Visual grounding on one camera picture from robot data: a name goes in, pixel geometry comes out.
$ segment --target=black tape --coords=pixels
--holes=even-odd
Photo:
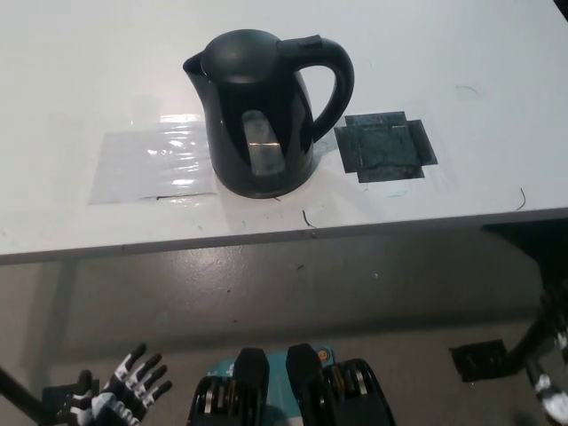
[[[404,112],[348,115],[335,128],[345,173],[360,183],[424,178],[422,166],[438,164],[420,120]]]

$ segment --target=black metal stand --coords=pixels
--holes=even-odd
[[[57,424],[57,413],[50,411],[42,401],[35,398],[2,368],[0,368],[0,395],[37,424],[42,426]]]
[[[556,291],[563,280],[568,279],[568,219],[488,225],[484,229],[500,235],[534,259],[545,290]],[[555,337],[547,322],[546,310],[546,306],[541,309],[525,336],[510,351],[501,340],[452,348],[461,379],[475,382],[516,375],[523,370],[526,361],[539,354]]]

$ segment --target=white tabletop surface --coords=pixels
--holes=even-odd
[[[104,135],[202,116],[181,65],[238,28],[341,44],[356,76],[346,114],[422,119],[439,165],[362,185],[332,132],[279,201],[216,182],[217,194],[90,204]],[[551,0],[8,0],[0,34],[2,262],[566,215],[568,23]],[[304,77],[317,114],[333,76]]]

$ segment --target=kettle water window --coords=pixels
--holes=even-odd
[[[250,167],[255,176],[270,176],[286,168],[280,143],[266,116],[256,109],[242,115]]]

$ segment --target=robot finger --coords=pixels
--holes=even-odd
[[[156,368],[152,373],[148,373],[144,376],[140,383],[134,388],[134,395],[138,399],[143,399],[144,395],[152,387],[152,385],[160,378],[162,378],[168,371],[167,366],[161,366]]]
[[[154,367],[158,365],[158,363],[162,360],[162,355],[160,353],[156,353],[150,358],[148,361],[143,363],[140,367],[138,367],[134,373],[130,375],[128,380],[126,381],[126,386],[129,389],[133,389],[140,380],[147,375],[147,373]]]

